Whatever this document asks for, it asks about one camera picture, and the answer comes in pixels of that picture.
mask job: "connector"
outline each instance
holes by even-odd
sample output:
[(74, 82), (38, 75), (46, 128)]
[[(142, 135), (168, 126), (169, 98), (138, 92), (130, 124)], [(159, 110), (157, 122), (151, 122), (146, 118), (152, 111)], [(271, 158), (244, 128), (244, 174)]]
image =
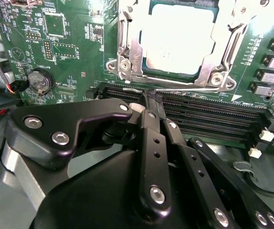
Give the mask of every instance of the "connector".
[(24, 92), (30, 87), (28, 80), (15, 80), (10, 84), (12, 91), (14, 92)]
[(9, 2), (13, 6), (20, 6), (20, 7), (34, 6), (34, 5), (41, 4), (41, 0), (9, 0)]

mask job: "metal lever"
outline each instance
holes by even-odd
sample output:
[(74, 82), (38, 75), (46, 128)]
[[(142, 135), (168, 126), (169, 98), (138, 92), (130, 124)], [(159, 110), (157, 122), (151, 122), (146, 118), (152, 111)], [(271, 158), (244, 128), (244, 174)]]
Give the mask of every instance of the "metal lever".
[(274, 229), (274, 212), (245, 184), (207, 144), (191, 138), (188, 145), (197, 150), (214, 184), (230, 196), (232, 213), (243, 228)]
[(198, 222), (201, 228), (240, 229), (240, 226), (228, 214), (196, 150), (187, 147), (179, 127), (170, 120), (164, 121), (164, 127), (172, 149), (178, 152), (180, 160), (192, 180), (199, 200)]
[(144, 110), (140, 116), (138, 149), (141, 157), (139, 177), (139, 214), (146, 220), (161, 221), (171, 212), (171, 186), (165, 137), (160, 134), (159, 116)]

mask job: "black metal plate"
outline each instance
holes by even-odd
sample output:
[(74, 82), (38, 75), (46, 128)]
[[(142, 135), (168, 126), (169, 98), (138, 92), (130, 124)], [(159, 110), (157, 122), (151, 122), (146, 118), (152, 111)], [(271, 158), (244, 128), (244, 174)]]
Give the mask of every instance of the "black metal plate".
[(196, 229), (196, 203), (183, 171), (169, 166), (172, 210), (159, 224), (134, 209), (138, 163), (134, 151), (120, 152), (56, 187), (42, 202), (34, 229)]

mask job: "white component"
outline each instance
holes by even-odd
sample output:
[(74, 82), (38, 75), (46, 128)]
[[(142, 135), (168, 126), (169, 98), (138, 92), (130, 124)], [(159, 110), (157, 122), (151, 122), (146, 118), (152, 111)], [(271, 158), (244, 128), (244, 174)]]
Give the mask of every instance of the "white component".
[(260, 139), (271, 142), (274, 139), (274, 134), (271, 133), (269, 130), (262, 130), (262, 133), (260, 134)]
[(214, 13), (189, 6), (157, 4), (141, 35), (146, 65), (171, 73), (196, 74), (212, 53)]
[(259, 159), (262, 152), (256, 148), (251, 148), (248, 152), (249, 156)]
[(131, 103), (129, 104), (129, 107), (134, 110), (137, 111), (139, 113), (142, 113), (142, 111), (145, 110), (145, 106), (142, 106), (141, 104), (136, 104), (136, 103)]

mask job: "mounting hole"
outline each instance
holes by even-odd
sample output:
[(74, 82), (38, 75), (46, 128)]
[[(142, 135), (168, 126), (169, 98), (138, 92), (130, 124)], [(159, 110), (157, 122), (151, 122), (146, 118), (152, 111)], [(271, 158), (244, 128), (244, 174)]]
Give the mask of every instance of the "mounting hole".
[(110, 63), (110, 64), (108, 65), (108, 68), (109, 68), (110, 70), (115, 70), (115, 66), (114, 66), (113, 63)]
[(261, 4), (261, 6), (266, 7), (269, 4), (269, 0), (261, 0), (260, 4)]
[(157, 144), (160, 143), (159, 139), (157, 139), (157, 138), (154, 138), (154, 142), (157, 143)]
[(196, 158), (194, 155), (192, 155), (191, 158), (192, 158), (194, 161), (197, 161), (197, 158)]
[(198, 170), (198, 174), (201, 176), (201, 177), (204, 177), (204, 174), (202, 171)]
[(154, 156), (155, 156), (156, 158), (160, 158), (160, 157), (161, 157), (161, 155), (160, 155), (159, 153), (157, 153), (156, 151), (154, 152)]
[(265, 101), (270, 101), (270, 100), (272, 100), (272, 97), (271, 97), (271, 96), (266, 96), (266, 97), (264, 98), (264, 100), (265, 100)]
[(227, 89), (233, 89), (235, 87), (235, 84), (233, 83), (233, 82), (228, 82), (227, 84), (226, 84), (226, 88)]

